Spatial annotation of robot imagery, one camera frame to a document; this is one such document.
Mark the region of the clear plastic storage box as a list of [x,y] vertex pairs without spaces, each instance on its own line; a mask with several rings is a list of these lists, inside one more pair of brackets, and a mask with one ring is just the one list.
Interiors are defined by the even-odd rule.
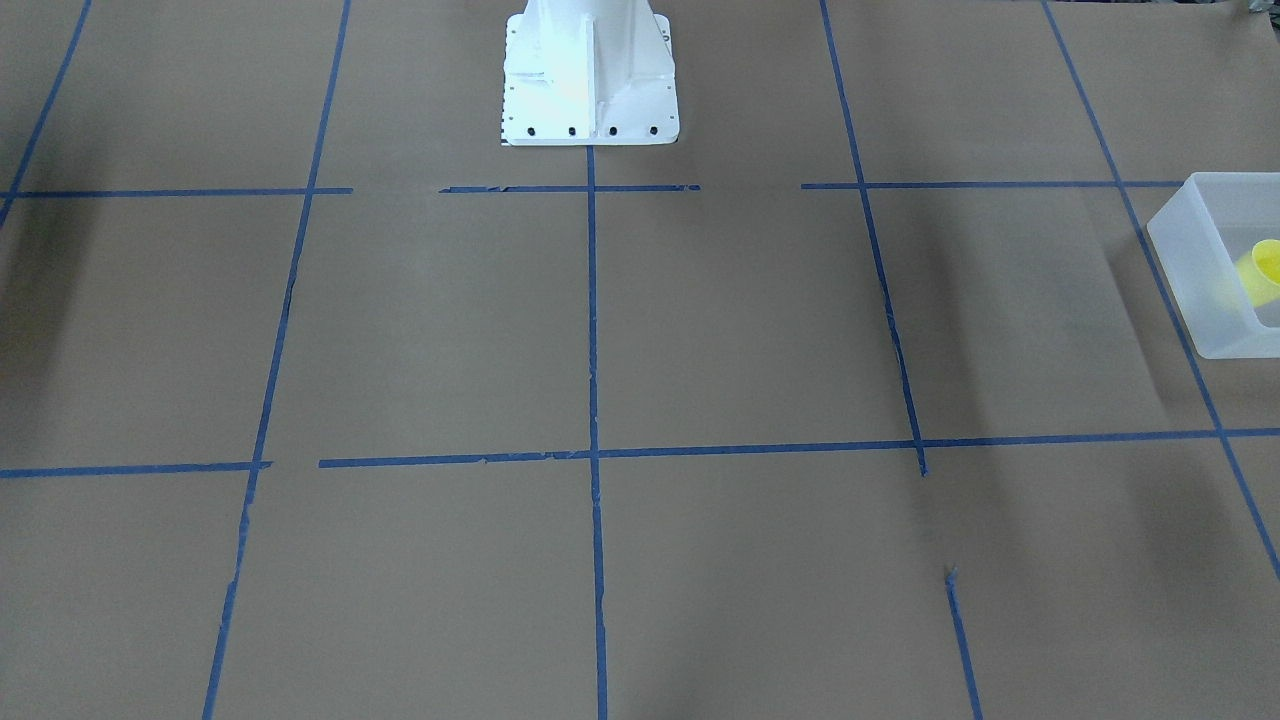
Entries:
[[1277,282],[1253,265],[1277,238],[1275,172],[1197,172],[1147,231],[1187,331],[1206,359],[1279,355]]

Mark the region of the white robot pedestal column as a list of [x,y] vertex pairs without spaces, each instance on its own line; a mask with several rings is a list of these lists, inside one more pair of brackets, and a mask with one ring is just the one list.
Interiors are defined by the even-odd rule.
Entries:
[[504,40],[503,145],[678,141],[672,28],[650,3],[529,1]]

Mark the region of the yellow plastic cup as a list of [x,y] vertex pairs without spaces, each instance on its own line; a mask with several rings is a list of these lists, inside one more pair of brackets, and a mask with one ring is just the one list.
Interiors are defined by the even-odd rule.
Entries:
[[1236,277],[1252,307],[1279,300],[1279,240],[1256,242],[1234,263]]

